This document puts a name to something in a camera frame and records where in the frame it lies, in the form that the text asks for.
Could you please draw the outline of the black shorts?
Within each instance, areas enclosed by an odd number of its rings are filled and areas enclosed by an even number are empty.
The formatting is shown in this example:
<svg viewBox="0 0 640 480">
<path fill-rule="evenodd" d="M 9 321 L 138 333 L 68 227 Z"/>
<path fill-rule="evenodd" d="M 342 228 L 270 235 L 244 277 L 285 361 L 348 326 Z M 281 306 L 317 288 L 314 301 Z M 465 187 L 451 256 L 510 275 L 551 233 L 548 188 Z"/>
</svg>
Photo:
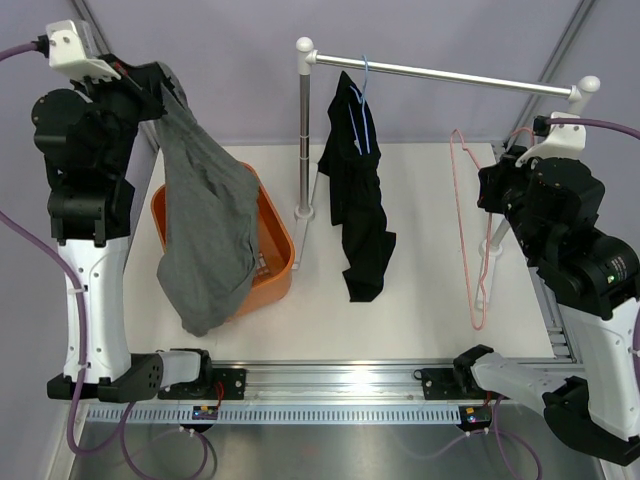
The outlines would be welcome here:
<svg viewBox="0 0 640 480">
<path fill-rule="evenodd" d="M 354 146 L 348 106 L 357 125 L 360 109 L 349 86 L 357 85 L 341 72 L 327 114 L 330 131 L 318 163 L 329 178 L 330 221 L 342 228 L 341 242 L 349 267 L 342 272 L 352 302 L 373 301 L 383 290 L 384 276 L 396 246 L 387 229 L 378 166 L 381 152 L 374 125 L 373 152 L 360 157 Z"/>
</svg>

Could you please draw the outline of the blue wire hanger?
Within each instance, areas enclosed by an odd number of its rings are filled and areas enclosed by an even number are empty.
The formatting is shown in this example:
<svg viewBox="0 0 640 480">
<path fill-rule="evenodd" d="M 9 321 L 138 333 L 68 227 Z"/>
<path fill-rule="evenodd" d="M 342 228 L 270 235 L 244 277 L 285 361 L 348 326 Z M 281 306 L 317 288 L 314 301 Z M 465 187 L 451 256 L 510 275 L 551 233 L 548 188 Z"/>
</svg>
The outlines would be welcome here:
<svg viewBox="0 0 640 480">
<path fill-rule="evenodd" d="M 374 124 L 370 116 L 369 104 L 366 98 L 366 91 L 369 79 L 369 61 L 366 55 L 362 56 L 364 64 L 364 81 L 362 88 L 359 89 L 354 84 L 349 86 L 354 100 L 358 103 L 360 109 L 360 124 L 357 125 L 354 110 L 352 106 L 348 106 L 350 115 L 351 128 L 353 133 L 353 143 L 360 157 L 370 155 L 373 152 L 374 144 Z"/>
</svg>

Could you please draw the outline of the grey shorts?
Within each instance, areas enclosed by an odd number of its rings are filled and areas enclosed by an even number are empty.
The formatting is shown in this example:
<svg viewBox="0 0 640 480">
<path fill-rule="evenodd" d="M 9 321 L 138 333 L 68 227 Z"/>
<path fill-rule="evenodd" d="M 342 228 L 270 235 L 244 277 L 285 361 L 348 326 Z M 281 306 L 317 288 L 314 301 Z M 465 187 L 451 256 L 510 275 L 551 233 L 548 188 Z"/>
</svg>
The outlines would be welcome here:
<svg viewBox="0 0 640 480">
<path fill-rule="evenodd" d="M 158 281 L 188 333 L 202 337 L 248 297 L 259 256 L 259 181 L 199 124 L 176 74 L 155 121 L 165 172 L 166 251 Z"/>
</svg>

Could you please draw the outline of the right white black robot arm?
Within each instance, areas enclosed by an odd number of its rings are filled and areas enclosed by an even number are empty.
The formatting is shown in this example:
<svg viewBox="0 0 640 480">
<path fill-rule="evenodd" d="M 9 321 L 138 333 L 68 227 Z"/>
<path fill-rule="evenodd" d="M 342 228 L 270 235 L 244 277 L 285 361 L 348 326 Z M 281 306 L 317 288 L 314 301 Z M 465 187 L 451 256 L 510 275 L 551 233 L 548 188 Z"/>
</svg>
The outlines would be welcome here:
<svg viewBox="0 0 640 480">
<path fill-rule="evenodd" d="M 639 457 L 633 340 L 639 257 L 595 226 L 604 184 L 578 160 L 502 157 L 480 169 L 479 208 L 507 220 L 527 265 L 555 295 L 585 375 L 548 374 L 477 345 L 453 362 L 461 395 L 501 394 L 542 416 L 567 447 L 617 465 Z"/>
</svg>

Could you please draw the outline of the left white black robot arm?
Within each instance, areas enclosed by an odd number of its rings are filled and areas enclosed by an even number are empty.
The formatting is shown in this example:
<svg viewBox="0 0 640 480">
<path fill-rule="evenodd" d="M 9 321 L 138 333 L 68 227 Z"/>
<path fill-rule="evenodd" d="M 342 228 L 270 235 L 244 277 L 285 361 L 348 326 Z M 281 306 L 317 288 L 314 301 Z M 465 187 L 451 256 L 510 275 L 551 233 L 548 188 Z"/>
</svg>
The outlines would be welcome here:
<svg viewBox="0 0 640 480">
<path fill-rule="evenodd" d="M 63 371 L 47 383 L 56 400 L 128 403 L 180 384 L 208 396 L 215 375 L 198 349 L 130 352 L 123 280 L 135 188 L 126 179 L 139 125 L 162 118 L 173 86 L 157 63 L 131 66 L 111 57 L 117 76 L 83 74 L 32 109 L 34 144 L 43 154 L 54 259 L 64 268 L 68 345 Z"/>
</svg>

